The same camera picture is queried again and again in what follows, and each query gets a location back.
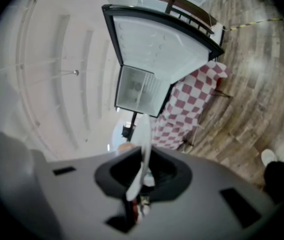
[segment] red and white checkered tablecloth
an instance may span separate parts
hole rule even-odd
[[[211,98],[217,80],[228,75],[224,64],[209,61],[178,81],[163,112],[152,120],[152,144],[176,150],[184,136],[196,130],[198,118]]]

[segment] black slot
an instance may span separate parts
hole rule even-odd
[[[261,215],[235,189],[224,189],[220,193],[243,228],[261,218]]]
[[[55,169],[55,170],[53,170],[53,173],[56,176],[59,176],[59,175],[62,175],[62,174],[70,173],[72,171],[76,171],[76,169],[72,166],[69,166],[69,167],[64,167],[64,168],[60,168],[60,169]]]

